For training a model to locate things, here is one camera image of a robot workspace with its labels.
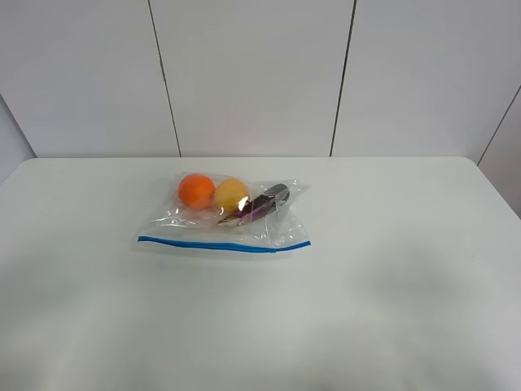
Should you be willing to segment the clear zip bag blue seal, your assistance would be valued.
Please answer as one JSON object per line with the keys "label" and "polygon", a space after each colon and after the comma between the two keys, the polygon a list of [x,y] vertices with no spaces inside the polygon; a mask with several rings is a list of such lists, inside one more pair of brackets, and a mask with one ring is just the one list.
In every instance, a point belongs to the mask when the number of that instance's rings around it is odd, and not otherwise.
{"label": "clear zip bag blue seal", "polygon": [[[244,182],[254,200],[272,186],[283,183],[290,189],[289,200],[268,216],[236,227],[218,226],[231,213],[216,208],[214,200],[207,209],[192,210],[177,196],[180,181],[188,174],[202,174],[212,179],[215,189],[227,178]],[[173,180],[169,196],[138,231],[139,243],[162,244],[172,248],[231,251],[238,253],[280,253],[311,244],[303,223],[293,213],[293,204],[308,190],[296,179],[280,181],[247,181],[244,178],[222,174],[184,172]]]}

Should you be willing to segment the purple eggplant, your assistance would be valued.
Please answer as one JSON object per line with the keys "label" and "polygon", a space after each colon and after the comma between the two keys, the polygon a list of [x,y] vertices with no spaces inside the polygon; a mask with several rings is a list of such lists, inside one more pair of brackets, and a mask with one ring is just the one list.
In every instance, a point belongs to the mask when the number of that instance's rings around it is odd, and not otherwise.
{"label": "purple eggplant", "polygon": [[237,209],[221,219],[217,225],[236,227],[260,220],[283,206],[290,198],[290,189],[283,183],[276,184],[248,201],[242,209]]}

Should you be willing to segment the yellow fruit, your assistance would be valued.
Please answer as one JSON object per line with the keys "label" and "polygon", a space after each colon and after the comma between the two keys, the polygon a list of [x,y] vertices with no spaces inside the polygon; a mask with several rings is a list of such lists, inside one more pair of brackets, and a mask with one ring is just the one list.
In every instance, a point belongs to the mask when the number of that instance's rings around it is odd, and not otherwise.
{"label": "yellow fruit", "polygon": [[223,213],[232,213],[242,208],[249,199],[246,184],[237,178],[227,178],[222,181],[217,185],[213,196],[216,208]]}

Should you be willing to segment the orange fruit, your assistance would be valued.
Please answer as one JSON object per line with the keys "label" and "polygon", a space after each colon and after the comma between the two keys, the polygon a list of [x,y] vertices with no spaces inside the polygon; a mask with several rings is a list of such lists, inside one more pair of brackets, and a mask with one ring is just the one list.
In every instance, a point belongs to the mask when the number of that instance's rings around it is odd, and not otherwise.
{"label": "orange fruit", "polygon": [[177,196],[181,203],[192,210],[207,209],[212,205],[215,185],[202,174],[188,174],[179,183]]}

